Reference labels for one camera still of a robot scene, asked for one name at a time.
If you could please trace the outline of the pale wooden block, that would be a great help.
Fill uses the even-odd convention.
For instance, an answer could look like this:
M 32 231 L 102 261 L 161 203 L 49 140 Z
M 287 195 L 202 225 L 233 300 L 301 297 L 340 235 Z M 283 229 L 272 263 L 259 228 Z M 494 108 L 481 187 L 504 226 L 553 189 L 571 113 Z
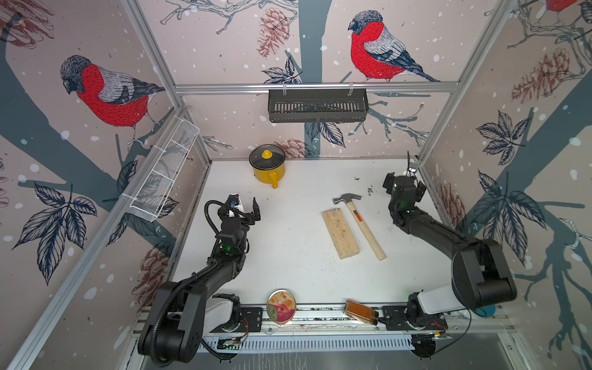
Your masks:
M 325 211 L 322 217 L 339 258 L 343 260 L 358 255 L 360 253 L 359 245 L 342 211 L 338 208 Z

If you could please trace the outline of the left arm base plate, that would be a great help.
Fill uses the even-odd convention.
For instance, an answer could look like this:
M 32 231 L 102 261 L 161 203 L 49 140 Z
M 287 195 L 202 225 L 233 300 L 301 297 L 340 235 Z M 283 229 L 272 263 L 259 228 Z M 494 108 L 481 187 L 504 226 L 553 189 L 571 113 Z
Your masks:
M 248 331 L 249 333 L 255 332 L 258 333 L 261 331 L 262 323 L 263 323 L 263 313 L 264 310 L 261 307 L 246 307 L 240 310 L 241 319 L 239 325 L 234 328 L 233 330 L 224 330 L 223 325 L 217 326 L 214 330 L 211 331 L 211 335 L 214 333 L 218 334 L 230 334 L 230 333 L 245 333 Z

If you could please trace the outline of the wooden handle claw hammer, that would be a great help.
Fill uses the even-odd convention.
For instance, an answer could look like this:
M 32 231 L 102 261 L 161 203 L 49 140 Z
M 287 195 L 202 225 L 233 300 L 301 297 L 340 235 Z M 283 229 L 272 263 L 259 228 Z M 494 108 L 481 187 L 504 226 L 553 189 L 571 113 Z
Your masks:
M 346 193 L 346 194 L 342 194 L 340 197 L 333 198 L 332 202 L 335 205 L 337 205 L 339 203 L 344 203 L 347 206 L 347 208 L 350 210 L 351 214 L 353 215 L 354 219 L 356 220 L 357 225 L 359 225 L 359 228 L 362 231 L 362 234 L 365 236 L 365 238 L 366 238 L 369 246 L 373 250 L 375 256 L 377 257 L 377 259 L 379 261 L 383 261 L 387 258 L 385 252 L 380 247 L 375 236 L 373 235 L 373 233 L 369 229 L 367 223 L 365 223 L 362 215 L 359 214 L 359 212 L 356 208 L 356 205 L 354 204 L 354 200 L 361 200 L 361 199 L 362 199 L 362 196 L 360 196 L 358 194 Z

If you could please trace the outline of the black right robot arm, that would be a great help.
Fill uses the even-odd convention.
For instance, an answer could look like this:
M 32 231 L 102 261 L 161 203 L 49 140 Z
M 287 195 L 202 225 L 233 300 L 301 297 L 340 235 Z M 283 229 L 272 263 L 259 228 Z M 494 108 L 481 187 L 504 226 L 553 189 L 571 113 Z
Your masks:
M 445 312 L 476 312 L 516 299 L 516 285 L 498 242 L 465 237 L 418 208 L 426 185 L 414 175 L 389 173 L 383 187 L 390 195 L 388 210 L 394 225 L 451 260 L 450 283 L 409 296 L 405 315 L 410 325 L 422 328 Z

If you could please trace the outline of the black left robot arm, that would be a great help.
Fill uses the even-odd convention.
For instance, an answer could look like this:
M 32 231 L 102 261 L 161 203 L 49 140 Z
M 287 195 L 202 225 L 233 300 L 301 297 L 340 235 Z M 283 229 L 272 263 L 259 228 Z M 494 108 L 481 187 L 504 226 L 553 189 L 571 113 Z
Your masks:
M 247 233 L 261 219 L 257 201 L 253 211 L 240 211 L 240 197 L 231 194 L 222 203 L 208 200 L 206 221 L 214 231 L 214 246 L 207 265 L 180 282 L 165 282 L 158 289 L 137 344 L 140 355 L 160 368 L 190 362 L 203 337 L 224 326 L 241 323 L 240 299 L 217 291 L 242 271 L 250 245 Z

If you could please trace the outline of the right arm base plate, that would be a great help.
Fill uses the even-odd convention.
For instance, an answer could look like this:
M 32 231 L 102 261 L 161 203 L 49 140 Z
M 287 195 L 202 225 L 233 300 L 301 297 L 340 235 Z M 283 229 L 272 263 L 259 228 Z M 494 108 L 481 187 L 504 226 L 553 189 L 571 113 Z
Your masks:
M 420 309 L 409 312 L 402 305 L 387 305 L 381 308 L 378 322 L 388 331 L 447 331 L 448 325 L 443 314 L 425 314 Z

